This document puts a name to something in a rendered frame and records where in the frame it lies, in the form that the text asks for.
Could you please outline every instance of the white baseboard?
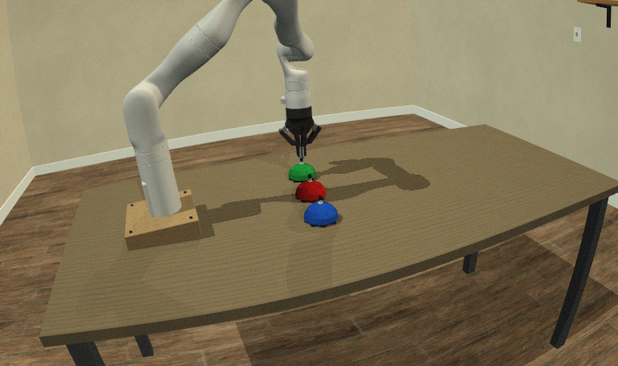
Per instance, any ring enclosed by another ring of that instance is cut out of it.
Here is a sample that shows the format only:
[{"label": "white baseboard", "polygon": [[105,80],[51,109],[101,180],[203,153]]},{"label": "white baseboard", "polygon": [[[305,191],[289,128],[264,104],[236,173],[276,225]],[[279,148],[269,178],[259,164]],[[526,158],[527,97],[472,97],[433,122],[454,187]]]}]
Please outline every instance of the white baseboard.
[{"label": "white baseboard", "polygon": [[[331,123],[341,123],[341,122],[349,122],[349,121],[359,121],[362,119],[373,119],[379,117],[392,117],[395,115],[407,115],[407,114],[416,114],[420,117],[426,118],[432,122],[435,122],[439,125],[447,127],[448,129],[457,129],[459,127],[465,127],[458,122],[452,121],[448,118],[445,118],[436,113],[432,113],[431,111],[421,109],[418,106],[410,105],[410,106],[398,106],[398,107],[388,107],[384,109],[370,109],[370,110],[361,110],[355,111],[351,113],[338,113],[338,114],[329,114],[329,115],[320,115],[313,117],[315,123],[318,125],[328,125]],[[192,135],[189,137],[182,137],[176,139],[170,139],[168,141],[170,149],[179,149],[180,147],[187,146],[195,146],[202,145],[204,143],[222,141],[225,139],[233,139],[239,137],[248,137],[251,135],[258,135],[264,133],[273,133],[277,132],[281,129],[285,124],[285,120],[281,120],[278,122],[264,123],[261,125],[252,125],[252,126],[244,126],[238,127],[236,129],[229,130],[221,130],[215,131],[212,133],[204,133]],[[0,224],[4,222],[6,217],[9,215],[13,206],[17,203],[18,199],[22,196],[22,194],[30,185],[30,182],[36,175],[45,175],[47,173],[53,173],[57,171],[66,171],[68,169],[73,169],[75,167],[85,167],[88,165],[94,165],[96,163],[115,161],[117,159],[134,157],[135,154],[133,152],[133,147],[127,147],[125,149],[107,151],[105,153],[88,155],[85,157],[73,158],[73,159],[65,159],[64,161],[48,163],[45,165],[38,165],[37,167],[33,167],[28,171],[26,176],[22,179],[22,182],[15,188],[13,193],[9,196],[6,202],[0,208]],[[615,208],[618,208],[618,195],[613,195],[609,198],[608,203]]]}]

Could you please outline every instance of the hardwood floor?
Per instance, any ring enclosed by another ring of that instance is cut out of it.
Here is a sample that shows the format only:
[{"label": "hardwood floor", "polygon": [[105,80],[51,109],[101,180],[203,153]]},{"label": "hardwood floor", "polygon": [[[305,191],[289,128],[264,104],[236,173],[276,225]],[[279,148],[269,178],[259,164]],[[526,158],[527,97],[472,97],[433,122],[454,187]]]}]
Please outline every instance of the hardwood floor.
[{"label": "hardwood floor", "polygon": [[[307,152],[339,142],[448,131],[416,115],[323,125]],[[172,150],[176,171],[292,151],[279,134]],[[0,225],[0,365],[72,365],[38,334],[84,189],[136,179],[135,158],[36,176]],[[591,275],[566,344],[550,344],[587,208],[478,255],[384,286],[258,319],[97,343],[107,365],[618,364],[618,210],[608,205]]]}]

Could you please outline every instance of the table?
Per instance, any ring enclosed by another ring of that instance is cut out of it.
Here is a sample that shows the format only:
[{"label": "table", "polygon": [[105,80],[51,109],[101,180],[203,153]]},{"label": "table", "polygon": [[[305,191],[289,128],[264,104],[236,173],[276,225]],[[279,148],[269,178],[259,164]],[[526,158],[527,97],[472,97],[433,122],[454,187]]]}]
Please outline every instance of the table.
[{"label": "table", "polygon": [[476,255],[589,206],[551,344],[567,339],[618,181],[488,125],[313,148],[340,218],[312,228],[286,177],[295,153],[176,174],[203,238],[129,252],[139,179],[84,191],[43,318],[44,347],[103,365],[95,341],[245,319],[337,298]]}]

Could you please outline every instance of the wooden mounting block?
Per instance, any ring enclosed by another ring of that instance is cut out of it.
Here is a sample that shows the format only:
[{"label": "wooden mounting block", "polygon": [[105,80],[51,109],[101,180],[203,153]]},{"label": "wooden mounting block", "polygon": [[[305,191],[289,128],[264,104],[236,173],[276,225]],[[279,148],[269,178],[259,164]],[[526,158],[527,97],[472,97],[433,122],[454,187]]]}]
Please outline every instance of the wooden mounting block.
[{"label": "wooden mounting block", "polygon": [[179,194],[180,210],[166,217],[150,217],[145,200],[126,205],[125,241],[129,251],[202,238],[191,190]]}]

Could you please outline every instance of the wooden shelf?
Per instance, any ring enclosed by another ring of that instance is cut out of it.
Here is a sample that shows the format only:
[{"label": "wooden shelf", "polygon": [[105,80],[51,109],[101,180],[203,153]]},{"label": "wooden shelf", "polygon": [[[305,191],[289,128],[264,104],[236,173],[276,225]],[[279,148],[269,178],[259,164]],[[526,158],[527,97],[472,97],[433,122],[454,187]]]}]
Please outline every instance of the wooden shelf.
[{"label": "wooden shelf", "polygon": [[617,0],[577,0],[578,2],[585,2],[586,4],[592,4],[593,6],[601,6],[608,9],[608,28],[612,26],[612,6],[618,6]]}]

